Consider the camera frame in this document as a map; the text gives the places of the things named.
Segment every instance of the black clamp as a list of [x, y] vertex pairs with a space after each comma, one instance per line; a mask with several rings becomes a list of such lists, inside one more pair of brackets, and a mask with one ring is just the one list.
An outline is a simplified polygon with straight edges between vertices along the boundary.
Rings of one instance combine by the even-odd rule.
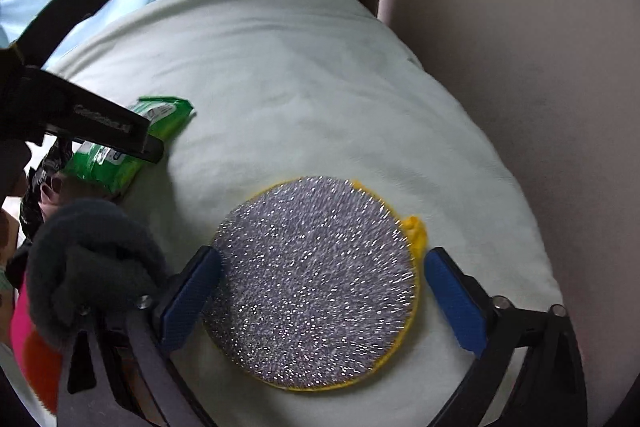
[[[222, 276], [222, 260], [201, 247], [160, 296], [140, 296], [125, 315], [84, 310], [63, 353], [58, 388], [60, 427], [216, 427], [178, 374], [169, 354], [184, 346]], [[124, 369], [129, 363], [136, 376]], [[134, 395], [132, 378], [137, 379]], [[141, 402], [140, 388], [146, 391]]]
[[528, 347], [516, 384], [493, 427], [587, 425], [587, 398], [574, 328], [564, 306], [548, 312], [491, 298], [444, 248], [424, 260], [425, 278], [460, 345], [476, 360], [430, 427], [476, 427], [504, 378], [513, 351]]
[[45, 134], [90, 141], [157, 163], [150, 122], [41, 69], [64, 37], [108, 0], [52, 0], [9, 48], [0, 48], [0, 140], [42, 144]]

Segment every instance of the white bedsheet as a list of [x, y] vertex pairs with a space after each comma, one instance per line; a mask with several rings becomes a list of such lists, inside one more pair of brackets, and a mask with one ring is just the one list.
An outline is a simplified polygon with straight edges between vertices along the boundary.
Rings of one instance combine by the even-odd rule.
[[[56, 71], [115, 102], [173, 94], [197, 116], [124, 207], [175, 269], [237, 204], [297, 176], [356, 178], [418, 214], [490, 295], [561, 301], [536, 222], [493, 147], [417, 59], [354, 0], [159, 0], [76, 48]], [[174, 356], [220, 427], [427, 425], [472, 356], [427, 287], [378, 374], [290, 393], [243, 375], [197, 328]]]

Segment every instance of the orange fabric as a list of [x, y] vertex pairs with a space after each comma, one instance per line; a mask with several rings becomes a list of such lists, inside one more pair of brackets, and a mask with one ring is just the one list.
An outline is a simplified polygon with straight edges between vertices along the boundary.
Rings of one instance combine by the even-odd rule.
[[58, 384], [62, 372], [62, 355], [54, 351], [33, 330], [23, 347], [24, 378], [44, 407], [53, 414], [58, 409]]

